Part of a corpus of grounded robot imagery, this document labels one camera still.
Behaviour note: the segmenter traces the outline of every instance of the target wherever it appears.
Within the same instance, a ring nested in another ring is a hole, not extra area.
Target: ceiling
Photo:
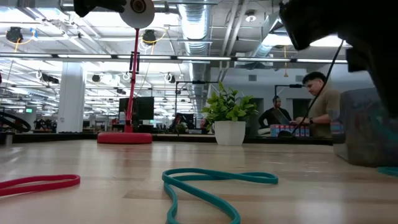
[[[248,22],[247,16],[243,16],[241,27],[237,35],[231,55],[236,53],[246,53],[253,51],[262,41],[262,26],[267,15],[278,11],[277,5],[273,1],[249,1],[247,10],[254,10],[256,20]],[[221,48],[227,23],[231,19],[231,8],[233,1],[224,0],[219,4],[210,5],[210,36],[209,55],[220,56]],[[239,3],[235,21],[239,19],[242,2]],[[24,40],[16,46],[6,39],[6,32],[10,27],[21,27]],[[181,28],[181,18],[178,14],[156,13],[153,23],[146,29],[153,29],[158,39],[156,44],[151,47],[140,43],[139,51],[143,55],[186,55],[187,51],[184,44],[183,30]],[[114,12],[91,12],[85,18],[79,18],[74,12],[63,12],[55,7],[37,8],[35,11],[21,9],[11,6],[0,7],[0,52],[18,53],[43,53],[43,54],[130,54],[134,50],[135,29],[129,27]],[[297,52],[291,45],[285,47],[274,47],[269,52],[269,56],[280,58],[314,58],[331,59],[335,54],[336,47],[310,47],[302,52]],[[344,50],[341,51],[339,58],[344,59]],[[59,99],[59,85],[51,88],[40,86],[49,85],[40,81],[41,73],[62,81],[62,61],[61,60],[26,60],[23,58],[0,58],[0,69],[3,79],[2,106],[26,106],[26,105],[47,105],[39,109],[39,113],[46,115],[57,112]],[[216,81],[218,78],[219,63],[209,63],[211,75],[207,81]],[[129,70],[127,61],[83,62],[82,66],[87,71],[87,88],[85,113],[116,114],[118,98],[129,95],[129,77],[126,72]],[[299,68],[314,70],[322,64],[315,63],[289,63],[289,68]],[[228,80],[234,78],[238,82],[239,71],[243,68],[234,68],[231,64],[226,77]],[[258,74],[255,85],[269,82],[268,77],[272,77],[273,82],[286,82],[284,79],[285,63],[267,64],[261,69],[254,69],[251,73]],[[179,62],[155,62],[144,61],[140,63],[140,74],[137,76],[135,89],[136,96],[155,96],[155,112],[162,116],[174,113],[174,83],[167,81],[167,75],[174,75],[176,80],[191,81],[192,76],[189,70],[189,63]],[[101,77],[100,82],[93,82],[93,75]],[[24,86],[23,88],[6,88],[9,85]],[[104,89],[104,86],[120,86],[126,91],[126,95],[116,93],[115,89]],[[198,108],[195,103],[198,96],[193,92],[191,84],[185,86],[178,96],[177,109],[184,113],[197,113]],[[203,88],[202,95],[206,96],[206,88]]]

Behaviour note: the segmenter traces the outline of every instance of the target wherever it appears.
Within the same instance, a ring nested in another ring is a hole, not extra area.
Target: person
[[[326,77],[321,72],[312,72],[303,78],[303,85],[313,96],[317,96],[326,82]],[[330,117],[328,112],[340,108],[340,93],[331,89],[328,85],[324,87],[318,99],[314,102],[308,113],[308,118],[304,119],[303,124],[309,124],[311,135],[315,137],[331,138]],[[303,117],[298,117],[294,124],[299,124]]]
[[[280,112],[282,112],[283,115],[285,115],[285,117],[290,121],[292,120],[292,118],[289,115],[289,112],[287,112],[287,110],[283,109],[280,107],[280,98],[279,96],[275,96],[272,99],[272,102],[274,104],[274,106],[268,110],[266,110],[259,118],[259,123],[260,123],[260,128],[267,128],[267,126],[264,124],[264,120],[266,119],[268,122],[268,126],[272,125],[272,124],[280,124],[278,119],[276,119],[276,117],[274,116],[274,114],[272,114],[272,112],[274,110],[280,110]]]

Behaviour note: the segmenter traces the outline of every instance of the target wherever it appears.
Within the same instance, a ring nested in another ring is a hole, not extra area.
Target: green leaves
[[[207,100],[209,106],[202,109],[202,113],[207,114],[208,129],[215,121],[244,121],[248,116],[258,114],[256,104],[250,103],[252,96],[238,98],[238,90],[226,90],[221,82],[218,86],[220,93],[213,92]]]

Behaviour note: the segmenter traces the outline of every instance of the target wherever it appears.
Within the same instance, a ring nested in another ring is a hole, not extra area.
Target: red round base
[[[150,144],[152,143],[152,135],[149,133],[99,133],[97,143]]]

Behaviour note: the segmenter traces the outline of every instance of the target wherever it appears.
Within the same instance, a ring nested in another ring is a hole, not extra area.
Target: dark t-shirt
[[[282,109],[282,108],[278,108],[280,110],[280,112],[282,112],[283,115],[285,115],[285,117],[291,121],[292,118],[289,115],[289,112],[287,112],[287,110]],[[276,117],[272,114],[272,112],[276,110],[275,108],[271,108],[269,110],[266,110],[266,112],[264,112],[260,118],[259,118],[259,123],[261,128],[266,128],[267,126],[264,124],[264,120],[266,119],[268,122],[268,126],[272,125],[272,124],[280,124],[280,122],[276,119]]]

